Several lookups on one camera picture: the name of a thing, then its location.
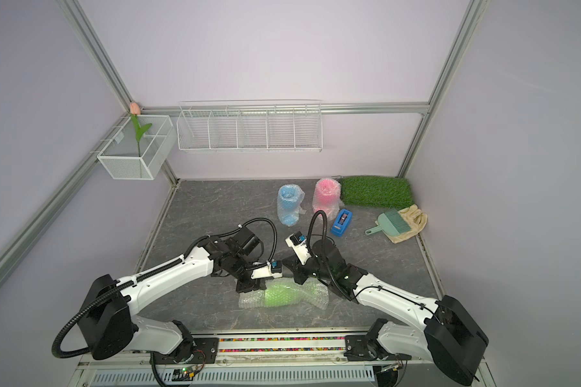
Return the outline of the blue tape dispenser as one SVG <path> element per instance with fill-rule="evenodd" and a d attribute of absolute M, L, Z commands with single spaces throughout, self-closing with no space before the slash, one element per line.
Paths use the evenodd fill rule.
<path fill-rule="evenodd" d="M 353 213 L 347 209 L 341 209 L 332 223 L 331 233 L 335 236 L 343 236 L 349 227 Z"/>

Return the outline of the green plastic wine glass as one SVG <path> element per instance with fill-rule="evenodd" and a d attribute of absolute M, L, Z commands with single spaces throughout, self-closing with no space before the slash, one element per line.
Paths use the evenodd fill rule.
<path fill-rule="evenodd" d="M 294 285 L 269 285 L 265 290 L 264 307 L 295 305 L 303 301 L 303 292 Z"/>

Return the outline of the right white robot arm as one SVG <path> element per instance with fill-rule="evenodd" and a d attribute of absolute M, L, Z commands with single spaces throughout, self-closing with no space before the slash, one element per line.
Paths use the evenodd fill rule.
<path fill-rule="evenodd" d="M 317 240 L 311 237 L 295 232 L 285 240 L 293 255 L 283 263 L 295 282 L 316 279 L 338 297 L 386 314 L 348 346 L 350 361 L 405 355 L 432 362 L 459 385 L 478 380 L 489 338 L 457 298 L 424 297 L 395 287 L 346 262 L 326 231 Z"/>

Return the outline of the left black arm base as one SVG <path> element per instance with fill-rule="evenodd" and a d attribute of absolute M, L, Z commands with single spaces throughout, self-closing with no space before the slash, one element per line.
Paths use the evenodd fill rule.
<path fill-rule="evenodd" d="M 219 349 L 216 337 L 196 337 L 190 347 L 180 346 L 169 355 L 153 353 L 156 364 L 214 364 Z"/>

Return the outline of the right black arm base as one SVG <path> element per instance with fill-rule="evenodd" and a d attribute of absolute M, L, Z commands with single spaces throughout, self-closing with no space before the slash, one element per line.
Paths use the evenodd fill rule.
<path fill-rule="evenodd" d="M 348 361 L 410 361 L 411 356 L 387 352 L 376 339 L 368 335 L 347 335 L 344 357 Z"/>

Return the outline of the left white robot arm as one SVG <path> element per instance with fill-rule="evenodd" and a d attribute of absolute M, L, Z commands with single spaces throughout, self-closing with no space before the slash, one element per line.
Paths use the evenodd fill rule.
<path fill-rule="evenodd" d="M 89 353 L 100 361 L 123 351 L 139 351 L 168 356 L 175 363 L 190 360 L 197 346 L 182 322 L 160 322 L 140 313 L 158 298 L 222 272 L 236 279 L 238 293 L 263 290 L 266 279 L 282 276 L 282 264 L 272 256 L 264 262 L 251 261 L 250 253 L 262 245 L 242 224 L 231 232 L 201 236 L 182 255 L 143 272 L 97 278 L 80 311 L 53 340 L 53 356 L 67 359 Z"/>

